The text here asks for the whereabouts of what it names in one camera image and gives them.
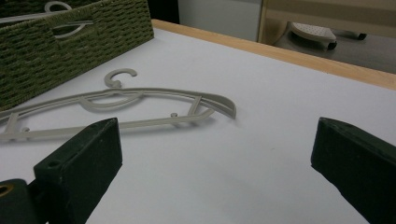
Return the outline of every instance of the green woven basket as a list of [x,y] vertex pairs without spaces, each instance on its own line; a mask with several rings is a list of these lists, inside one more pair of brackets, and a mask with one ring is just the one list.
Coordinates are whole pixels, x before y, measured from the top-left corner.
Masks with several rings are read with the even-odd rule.
[[[0,18],[43,13],[47,2],[0,0]],[[0,111],[153,38],[147,0],[65,2],[73,9],[0,28]],[[93,24],[67,38],[55,38],[55,27],[86,20]]]

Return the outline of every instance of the caster wheel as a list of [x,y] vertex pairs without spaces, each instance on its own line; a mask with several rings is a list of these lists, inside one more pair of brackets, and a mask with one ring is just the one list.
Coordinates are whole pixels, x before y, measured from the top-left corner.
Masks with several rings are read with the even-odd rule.
[[358,39],[359,40],[363,40],[364,38],[366,38],[367,34],[359,34]]
[[335,41],[334,43],[330,43],[330,44],[327,46],[327,49],[335,49],[335,47],[337,47],[337,41]]

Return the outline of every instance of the wooden table edge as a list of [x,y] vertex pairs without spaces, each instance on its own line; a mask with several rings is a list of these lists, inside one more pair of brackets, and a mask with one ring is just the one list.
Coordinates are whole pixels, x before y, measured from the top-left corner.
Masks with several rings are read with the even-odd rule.
[[241,49],[251,53],[259,54],[261,56],[277,59],[283,62],[294,63],[339,77],[346,77],[379,87],[396,90],[396,75],[391,73],[349,63],[340,63],[292,50],[280,49],[245,39],[221,35],[167,21],[152,20],[152,25],[154,28],[175,34],[202,39],[234,49]]

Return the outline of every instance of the floor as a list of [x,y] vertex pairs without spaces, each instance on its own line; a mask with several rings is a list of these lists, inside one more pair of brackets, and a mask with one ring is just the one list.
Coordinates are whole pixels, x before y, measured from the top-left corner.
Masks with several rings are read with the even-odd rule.
[[288,24],[285,34],[274,46],[396,75],[396,38],[367,35],[364,40],[358,40],[359,34],[356,33],[340,30],[332,32],[337,38],[337,47],[328,50],[326,43],[295,35]]

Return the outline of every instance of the screw hole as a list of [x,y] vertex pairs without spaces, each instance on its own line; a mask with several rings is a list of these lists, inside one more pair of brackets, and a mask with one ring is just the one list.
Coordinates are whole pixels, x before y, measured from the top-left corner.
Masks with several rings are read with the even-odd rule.
[[3,197],[4,195],[8,194],[12,189],[14,188],[13,185],[1,185],[0,186],[0,197]]

